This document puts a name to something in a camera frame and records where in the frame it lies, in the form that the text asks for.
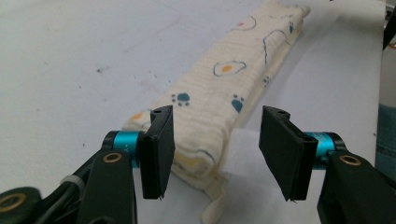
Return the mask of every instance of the table surface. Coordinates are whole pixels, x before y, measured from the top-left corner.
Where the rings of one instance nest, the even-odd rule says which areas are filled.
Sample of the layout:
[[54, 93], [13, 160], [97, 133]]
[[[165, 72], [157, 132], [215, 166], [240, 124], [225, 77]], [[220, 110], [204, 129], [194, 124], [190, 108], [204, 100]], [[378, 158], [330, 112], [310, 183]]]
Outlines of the table surface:
[[[338, 133], [375, 160], [385, 3], [283, 0], [311, 7], [304, 30], [247, 121], [261, 107], [291, 113], [303, 131]], [[21, 186], [47, 196], [148, 107], [261, 0], [8, 1], [0, 8], [0, 192]], [[221, 223], [319, 223], [324, 172], [306, 202], [285, 203], [274, 179], [233, 176]], [[141, 197], [140, 223], [199, 223], [209, 202], [171, 175], [162, 201]]]

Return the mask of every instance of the black cable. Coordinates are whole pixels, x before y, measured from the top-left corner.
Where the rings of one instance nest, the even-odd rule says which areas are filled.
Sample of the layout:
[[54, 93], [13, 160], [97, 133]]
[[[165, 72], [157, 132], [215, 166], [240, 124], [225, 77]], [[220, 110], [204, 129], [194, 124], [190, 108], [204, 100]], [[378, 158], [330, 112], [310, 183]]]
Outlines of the black cable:
[[52, 204], [47, 211], [45, 211], [35, 222], [35, 224], [46, 224], [51, 223], [60, 212], [62, 212], [67, 206], [78, 198], [78, 188], [74, 184], [68, 183], [67, 190], [64, 194]]

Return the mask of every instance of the blue metal ring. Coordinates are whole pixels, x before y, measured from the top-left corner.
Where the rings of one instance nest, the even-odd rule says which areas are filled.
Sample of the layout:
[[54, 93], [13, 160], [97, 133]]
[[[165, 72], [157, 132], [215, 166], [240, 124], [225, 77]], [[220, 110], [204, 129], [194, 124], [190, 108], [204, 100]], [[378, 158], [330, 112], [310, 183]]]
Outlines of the blue metal ring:
[[132, 167], [139, 167], [139, 162], [137, 158], [137, 137], [140, 132], [118, 132], [113, 143], [113, 149], [125, 150], [131, 155]]
[[317, 155], [315, 156], [314, 170], [326, 169], [329, 153], [335, 151], [334, 142], [326, 133], [306, 133], [318, 140]]

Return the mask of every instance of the blue paw print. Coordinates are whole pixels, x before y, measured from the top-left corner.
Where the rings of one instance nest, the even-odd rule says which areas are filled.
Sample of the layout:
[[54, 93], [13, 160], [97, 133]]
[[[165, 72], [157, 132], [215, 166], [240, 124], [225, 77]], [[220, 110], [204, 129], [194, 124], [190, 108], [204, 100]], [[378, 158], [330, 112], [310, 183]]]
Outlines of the blue paw print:
[[266, 88], [271, 82], [271, 78], [270, 77], [266, 77], [264, 79], [264, 88]]
[[233, 105], [233, 108], [235, 108], [236, 112], [239, 113], [242, 110], [242, 107], [244, 107], [244, 101], [243, 97], [238, 97], [236, 94], [233, 96], [231, 104]]
[[186, 93], [179, 93], [178, 95], [172, 94], [172, 102], [177, 103], [178, 106], [190, 105], [190, 96]]

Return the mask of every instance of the cream towel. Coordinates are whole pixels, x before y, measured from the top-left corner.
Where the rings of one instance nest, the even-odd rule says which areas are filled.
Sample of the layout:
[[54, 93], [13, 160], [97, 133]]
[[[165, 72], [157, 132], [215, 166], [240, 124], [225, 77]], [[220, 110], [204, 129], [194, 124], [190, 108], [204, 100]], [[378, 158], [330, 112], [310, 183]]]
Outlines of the cream towel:
[[149, 109], [123, 130], [146, 130], [149, 111], [174, 105], [176, 153], [172, 171], [204, 190], [212, 203], [203, 223], [219, 221], [225, 200], [219, 164], [235, 126], [242, 126], [301, 32], [308, 7], [266, 0], [237, 24]]

